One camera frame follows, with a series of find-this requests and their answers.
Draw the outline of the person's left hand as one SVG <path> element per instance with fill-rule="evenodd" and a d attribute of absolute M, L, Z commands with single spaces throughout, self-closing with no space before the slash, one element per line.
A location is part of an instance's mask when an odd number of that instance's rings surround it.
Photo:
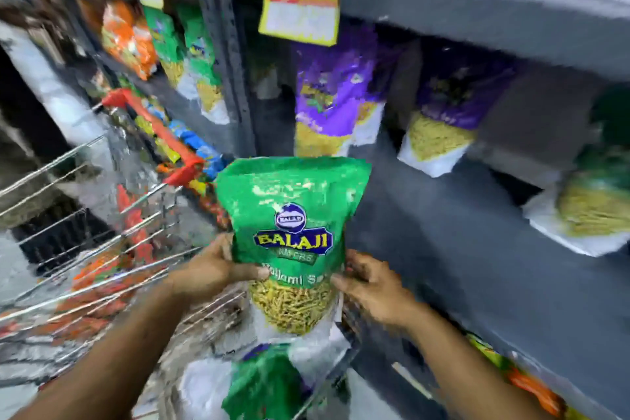
<path fill-rule="evenodd" d="M 227 279 L 229 267 L 240 263 L 232 256 L 233 241 L 232 233 L 218 235 L 191 261 L 170 273 L 166 283 L 175 297 L 190 306 L 207 303 L 235 284 Z"/>

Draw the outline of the person's right hand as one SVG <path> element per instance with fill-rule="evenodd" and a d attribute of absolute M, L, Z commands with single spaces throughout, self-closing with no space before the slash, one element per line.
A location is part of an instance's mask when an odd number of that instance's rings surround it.
<path fill-rule="evenodd" d="M 375 321 L 411 331 L 431 317 L 429 306 L 403 286 L 387 262 L 354 249 L 346 250 L 345 261 L 345 270 L 337 274 L 366 281 L 367 298 L 358 305 Z"/>

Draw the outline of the person's left forearm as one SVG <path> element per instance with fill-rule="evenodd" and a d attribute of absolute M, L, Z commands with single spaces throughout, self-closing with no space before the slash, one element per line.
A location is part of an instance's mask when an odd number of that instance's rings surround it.
<path fill-rule="evenodd" d="M 125 420 L 178 324 L 189 295 L 167 279 L 150 290 L 73 368 L 10 420 Z"/>

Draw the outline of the green packet in cart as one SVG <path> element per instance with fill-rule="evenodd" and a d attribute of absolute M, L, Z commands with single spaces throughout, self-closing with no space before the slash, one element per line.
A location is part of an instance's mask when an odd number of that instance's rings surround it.
<path fill-rule="evenodd" d="M 171 399 L 177 420 L 315 420 L 350 343 L 259 344 L 231 358 L 187 363 Z"/>

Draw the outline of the person's right forearm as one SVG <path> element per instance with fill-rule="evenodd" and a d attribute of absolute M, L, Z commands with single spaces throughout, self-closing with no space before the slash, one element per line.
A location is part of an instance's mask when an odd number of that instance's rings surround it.
<path fill-rule="evenodd" d="M 426 304 L 412 302 L 403 325 L 463 420 L 554 420 Z"/>

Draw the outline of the dark purple snack packet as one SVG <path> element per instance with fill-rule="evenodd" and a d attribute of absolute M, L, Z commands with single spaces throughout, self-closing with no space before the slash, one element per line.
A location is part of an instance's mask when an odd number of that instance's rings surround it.
<path fill-rule="evenodd" d="M 398 160 L 437 178 L 452 172 L 476 141 L 520 63 L 503 51 L 437 37 L 422 38 L 421 55 L 415 104 Z"/>

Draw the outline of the orange packets in cart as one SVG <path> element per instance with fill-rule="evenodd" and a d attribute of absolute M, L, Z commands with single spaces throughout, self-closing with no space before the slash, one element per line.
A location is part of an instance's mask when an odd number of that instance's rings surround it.
<path fill-rule="evenodd" d="M 64 251 L 69 261 L 50 269 L 47 260 L 33 287 L 0 306 L 0 346 L 92 341 L 163 271 L 154 239 L 167 228 L 168 197 L 118 184 L 115 201 L 106 233 L 85 225 L 84 242 Z"/>

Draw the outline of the orange snack packet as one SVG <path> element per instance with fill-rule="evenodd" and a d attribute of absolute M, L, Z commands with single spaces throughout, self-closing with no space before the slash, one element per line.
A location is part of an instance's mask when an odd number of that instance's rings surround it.
<path fill-rule="evenodd" d="M 156 72 L 159 59 L 146 19 L 122 0 L 107 0 L 101 26 L 104 50 L 141 80 Z"/>

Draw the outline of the dark green snack packet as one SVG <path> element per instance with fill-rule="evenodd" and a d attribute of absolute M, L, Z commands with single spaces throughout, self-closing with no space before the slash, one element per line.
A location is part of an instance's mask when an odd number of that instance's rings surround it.
<path fill-rule="evenodd" d="M 530 225 L 577 254 L 630 246 L 630 83 L 612 85 L 589 113 L 592 138 L 571 169 L 522 207 Z"/>

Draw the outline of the orange green packet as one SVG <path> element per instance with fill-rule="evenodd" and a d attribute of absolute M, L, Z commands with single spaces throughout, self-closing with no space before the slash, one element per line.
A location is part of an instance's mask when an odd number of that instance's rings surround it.
<path fill-rule="evenodd" d="M 540 406 L 555 418 L 561 420 L 591 420 L 569 406 L 562 397 L 553 392 L 546 384 L 517 367 L 512 360 L 501 355 L 476 334 L 466 332 L 466 338 L 472 346 L 500 370 L 502 376 L 509 384 L 533 395 Z"/>

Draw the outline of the row of mixed colourful packets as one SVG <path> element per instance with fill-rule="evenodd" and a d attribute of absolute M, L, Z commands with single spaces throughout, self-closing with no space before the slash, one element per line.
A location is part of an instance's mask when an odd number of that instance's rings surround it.
<path fill-rule="evenodd" d="M 179 189 L 192 209 L 218 230 L 227 232 L 231 221 L 216 197 L 216 177 L 229 158 L 191 129 L 173 110 L 170 96 L 182 98 L 166 84 L 167 101 L 145 94 L 128 82 L 109 89 L 100 106 L 110 117 L 122 113 L 126 133 L 138 133 L 139 150 L 162 184 Z"/>

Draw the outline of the green white snack packet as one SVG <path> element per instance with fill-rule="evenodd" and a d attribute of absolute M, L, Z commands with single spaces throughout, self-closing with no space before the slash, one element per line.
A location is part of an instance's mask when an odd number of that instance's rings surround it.
<path fill-rule="evenodd" d="M 142 6 L 153 47 L 170 86 L 177 90 L 185 74 L 185 45 L 175 20 L 166 12 Z"/>
<path fill-rule="evenodd" d="M 199 101 L 201 114 L 217 125 L 231 120 L 225 105 L 223 83 L 216 69 L 216 54 L 207 32 L 201 8 L 181 3 L 177 14 L 184 30 L 188 74 L 192 78 L 194 99 Z"/>

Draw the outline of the grey metal shelf rack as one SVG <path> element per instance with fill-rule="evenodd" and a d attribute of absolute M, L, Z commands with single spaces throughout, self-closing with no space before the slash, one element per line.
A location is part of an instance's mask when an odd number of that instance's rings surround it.
<path fill-rule="evenodd" d="M 366 158 L 352 247 L 515 382 L 630 420 L 630 0 L 136 0 L 228 160 Z"/>

